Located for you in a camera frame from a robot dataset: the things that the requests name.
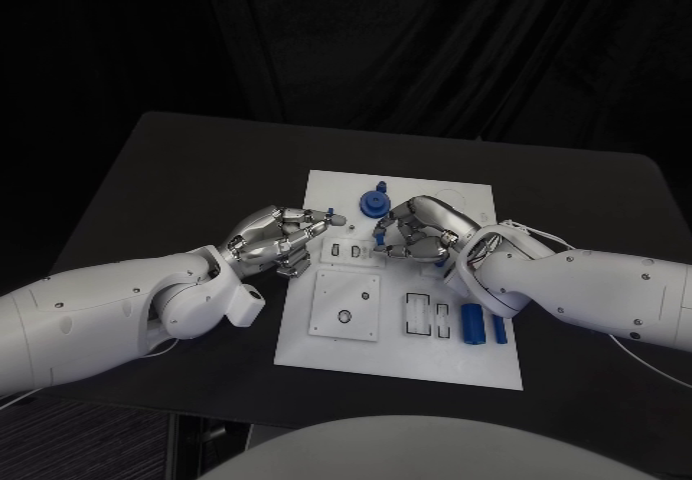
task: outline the table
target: table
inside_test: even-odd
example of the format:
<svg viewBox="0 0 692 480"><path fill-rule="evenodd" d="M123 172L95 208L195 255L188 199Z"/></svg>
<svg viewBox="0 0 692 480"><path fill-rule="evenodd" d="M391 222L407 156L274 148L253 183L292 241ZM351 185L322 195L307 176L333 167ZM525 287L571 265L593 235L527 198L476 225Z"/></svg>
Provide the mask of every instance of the table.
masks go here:
<svg viewBox="0 0 692 480"><path fill-rule="evenodd" d="M268 204L302 206L310 169L483 183L499 219L577 247L692 263L692 239L643 156L149 113L54 272L218 244ZM45 391L67 399L303 427L411 414L482 420L564 440L651 472L692 473L692 390L610 338L532 304L515 319L525 391L274 366L286 280L248 280L267 307L160 357ZM627 345L692 382L692 356Z"/></svg>

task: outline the white robotic arm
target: white robotic arm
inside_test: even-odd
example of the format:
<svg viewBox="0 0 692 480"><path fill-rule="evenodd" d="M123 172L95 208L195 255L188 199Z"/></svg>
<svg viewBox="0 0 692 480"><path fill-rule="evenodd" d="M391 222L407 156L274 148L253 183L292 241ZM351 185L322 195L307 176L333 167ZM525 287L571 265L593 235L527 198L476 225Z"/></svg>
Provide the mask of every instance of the white robotic arm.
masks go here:
<svg viewBox="0 0 692 480"><path fill-rule="evenodd" d="M309 240L345 223L332 213L268 207L219 248L72 270L0 297L0 395L104 372L166 340L206 333L224 316L248 327L264 298L241 279L271 266L297 277Z"/></svg>
<svg viewBox="0 0 692 480"><path fill-rule="evenodd" d="M591 250L555 253L514 227L480 228L430 197L414 197L400 205L374 236L395 221L407 244L381 249L391 257L423 262L444 260L449 249L457 251L446 283L496 315L512 318L534 300L567 323L692 351L687 265ZM426 227L441 231L441 236L427 236Z"/></svg>

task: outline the blue cylinder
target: blue cylinder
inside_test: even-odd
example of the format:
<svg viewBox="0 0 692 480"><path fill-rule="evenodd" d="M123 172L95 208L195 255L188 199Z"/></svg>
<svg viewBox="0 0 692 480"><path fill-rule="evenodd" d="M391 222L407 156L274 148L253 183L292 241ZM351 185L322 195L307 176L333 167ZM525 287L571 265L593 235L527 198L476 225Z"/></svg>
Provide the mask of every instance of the blue cylinder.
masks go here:
<svg viewBox="0 0 692 480"><path fill-rule="evenodd" d="M361 211L371 218L381 218L390 211L391 202L387 195L387 183L379 182L377 189L365 192L361 197Z"/></svg>
<svg viewBox="0 0 692 480"><path fill-rule="evenodd" d="M498 343L508 343L508 331L505 330L505 319L493 315L495 339Z"/></svg>
<svg viewBox="0 0 692 480"><path fill-rule="evenodd" d="M465 343L469 345L483 345L486 343L483 307L476 303L462 305L462 333Z"/></svg>

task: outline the metallic robot hand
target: metallic robot hand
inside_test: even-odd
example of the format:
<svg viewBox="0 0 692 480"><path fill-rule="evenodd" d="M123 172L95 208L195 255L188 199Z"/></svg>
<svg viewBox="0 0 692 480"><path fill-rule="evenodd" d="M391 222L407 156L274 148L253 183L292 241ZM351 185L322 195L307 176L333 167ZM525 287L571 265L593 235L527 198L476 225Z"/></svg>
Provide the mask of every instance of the metallic robot hand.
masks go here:
<svg viewBox="0 0 692 480"><path fill-rule="evenodd" d="M397 222L404 245L382 244L387 227ZM428 236L426 227L441 235ZM437 198L423 195L395 207L379 220L372 236L378 238L378 251L392 258L413 258L417 262L439 263L450 257L449 249L457 252L480 229L480 225Z"/></svg>
<svg viewBox="0 0 692 480"><path fill-rule="evenodd" d="M238 224L218 247L240 278L274 265L280 276L300 277L310 266L307 242L330 225L346 224L346 217L332 212L268 206Z"/></svg>

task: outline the white cable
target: white cable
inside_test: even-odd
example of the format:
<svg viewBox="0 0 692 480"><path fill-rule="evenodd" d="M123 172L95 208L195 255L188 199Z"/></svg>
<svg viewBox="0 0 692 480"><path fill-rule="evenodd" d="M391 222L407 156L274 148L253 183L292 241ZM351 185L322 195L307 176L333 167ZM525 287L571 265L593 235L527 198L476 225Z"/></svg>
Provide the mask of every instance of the white cable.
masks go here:
<svg viewBox="0 0 692 480"><path fill-rule="evenodd" d="M627 350L627 347L620 343L620 341L617 340L617 338L610 335L610 338L613 339L613 341L617 343L617 345L620 346L620 348L627 352L627 354L632 356L632 358L635 358L635 360L638 362L640 362L642 364L645 364L658 374L663 375L669 380L672 380L675 383L679 383L682 386L688 387L688 388L692 388L692 385L689 383L685 383L682 380L678 380L675 377L672 377L668 373L662 372L656 367L653 367L652 365L649 365L632 352L630 350Z"/></svg>
<svg viewBox="0 0 692 480"><path fill-rule="evenodd" d="M537 235L541 235L545 238L550 238L552 241L561 243L570 250L576 250L576 248L555 235L551 233L542 232L541 230L537 230L535 228L528 227L527 225L522 225L521 223L512 221L512 220L505 220L501 222L501 225L505 225L506 227L516 228L519 231L524 233L534 232Z"/></svg>
<svg viewBox="0 0 692 480"><path fill-rule="evenodd" d="M178 345L178 342L181 341L179 338L176 338L176 341L173 342L173 345L163 351L163 352L159 352L159 353L150 353L149 355L144 355L143 357L140 358L152 358L152 357L157 357L159 355L163 355L165 353L169 353L173 348L176 348L176 345Z"/></svg>
<svg viewBox="0 0 692 480"><path fill-rule="evenodd" d="M2 407L0 407L0 410L5 410L13 403L18 403L23 398L26 398L29 395L35 394L38 391L41 390L41 388L38 388L36 390L32 390L31 392L25 393L22 396L19 396L12 402L8 402Z"/></svg>

